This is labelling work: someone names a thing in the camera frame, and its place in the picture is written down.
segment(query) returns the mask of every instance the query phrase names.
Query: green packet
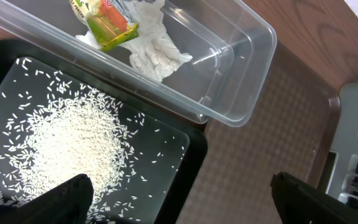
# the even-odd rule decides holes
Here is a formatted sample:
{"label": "green packet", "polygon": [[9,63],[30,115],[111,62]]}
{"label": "green packet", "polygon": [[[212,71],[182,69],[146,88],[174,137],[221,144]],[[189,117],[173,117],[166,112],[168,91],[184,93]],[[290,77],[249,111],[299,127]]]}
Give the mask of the green packet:
{"label": "green packet", "polygon": [[122,0],[70,0],[77,18],[88,26],[102,51],[139,36],[139,23],[132,19]]}

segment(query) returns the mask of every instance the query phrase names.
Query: yellow packet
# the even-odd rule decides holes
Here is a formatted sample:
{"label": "yellow packet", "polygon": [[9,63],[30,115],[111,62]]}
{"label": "yellow packet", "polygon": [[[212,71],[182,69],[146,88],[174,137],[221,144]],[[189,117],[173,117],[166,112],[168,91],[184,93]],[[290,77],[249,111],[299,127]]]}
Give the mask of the yellow packet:
{"label": "yellow packet", "polygon": [[102,51],[139,36],[139,23],[121,0],[70,0],[77,18],[87,25]]}

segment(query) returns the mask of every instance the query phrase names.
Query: white tissue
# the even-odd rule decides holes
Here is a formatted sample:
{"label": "white tissue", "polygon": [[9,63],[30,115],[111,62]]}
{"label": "white tissue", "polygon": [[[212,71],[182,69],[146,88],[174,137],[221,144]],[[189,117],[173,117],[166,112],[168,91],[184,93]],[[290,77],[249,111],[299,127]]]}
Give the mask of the white tissue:
{"label": "white tissue", "polygon": [[[139,23],[139,37],[120,45],[132,52],[129,61],[135,70],[162,82],[163,78],[170,76],[193,58],[189,54],[180,53],[162,24],[163,13],[160,9],[164,6],[165,0],[156,0],[154,3],[145,1],[124,1],[124,3],[134,20]],[[77,35],[76,38],[100,49],[91,32],[85,36]]]}
{"label": "white tissue", "polygon": [[75,38],[98,50],[100,50],[100,48],[102,47],[98,44],[98,41],[96,41],[96,38],[94,38],[94,35],[91,31],[88,31],[85,35],[76,35]]}

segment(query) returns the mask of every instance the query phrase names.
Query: transparent plastic box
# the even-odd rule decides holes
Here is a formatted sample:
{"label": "transparent plastic box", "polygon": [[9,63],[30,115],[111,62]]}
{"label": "transparent plastic box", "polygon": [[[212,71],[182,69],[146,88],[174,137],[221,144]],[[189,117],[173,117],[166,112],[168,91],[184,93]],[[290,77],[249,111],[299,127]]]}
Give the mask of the transparent plastic box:
{"label": "transparent plastic box", "polygon": [[0,0],[0,27],[194,122],[246,124],[277,44],[273,28],[240,0],[172,0],[162,12],[174,44],[193,56],[162,83],[133,70],[128,50],[76,40],[88,29],[69,0]]}

